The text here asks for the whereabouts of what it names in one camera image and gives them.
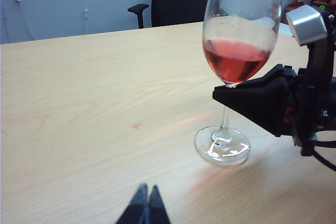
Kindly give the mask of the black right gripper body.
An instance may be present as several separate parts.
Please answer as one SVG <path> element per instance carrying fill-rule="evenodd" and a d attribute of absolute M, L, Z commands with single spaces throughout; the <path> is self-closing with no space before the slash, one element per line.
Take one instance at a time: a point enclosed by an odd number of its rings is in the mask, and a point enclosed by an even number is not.
<path fill-rule="evenodd" d="M 300 69 L 292 113 L 292 137 L 302 156 L 313 155 L 317 132 L 333 130 L 333 43 L 327 39 L 308 45 L 309 59 Z"/>

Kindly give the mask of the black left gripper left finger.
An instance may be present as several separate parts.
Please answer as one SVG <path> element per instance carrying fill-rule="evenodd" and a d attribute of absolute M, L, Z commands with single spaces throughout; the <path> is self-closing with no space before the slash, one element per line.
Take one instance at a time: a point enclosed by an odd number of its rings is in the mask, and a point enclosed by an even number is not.
<path fill-rule="evenodd" d="M 129 204 L 119 219 L 120 223 L 147 223 L 148 222 L 148 186 L 146 183 L 141 183 Z"/>

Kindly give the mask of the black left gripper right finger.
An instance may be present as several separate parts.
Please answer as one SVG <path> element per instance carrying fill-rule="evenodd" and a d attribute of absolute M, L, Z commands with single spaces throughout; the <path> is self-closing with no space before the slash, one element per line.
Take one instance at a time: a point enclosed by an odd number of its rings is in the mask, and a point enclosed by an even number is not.
<path fill-rule="evenodd" d="M 154 185 L 149 196 L 150 223 L 171 224 L 159 188 Z"/>

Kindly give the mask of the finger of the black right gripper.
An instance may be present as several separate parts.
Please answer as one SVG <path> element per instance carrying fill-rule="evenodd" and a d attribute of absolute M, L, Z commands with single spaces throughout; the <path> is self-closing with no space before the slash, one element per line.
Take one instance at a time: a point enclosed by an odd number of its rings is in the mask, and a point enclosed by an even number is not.
<path fill-rule="evenodd" d="M 293 78 L 294 70 L 292 69 L 292 66 L 277 64 L 262 77 L 242 82 L 242 84 L 268 84 L 280 77 L 286 79 Z"/>
<path fill-rule="evenodd" d="M 289 134 L 285 114 L 289 102 L 289 84 L 277 77 L 259 87 L 243 85 L 236 88 L 216 87 L 213 99 L 259 125 L 275 137 Z"/>

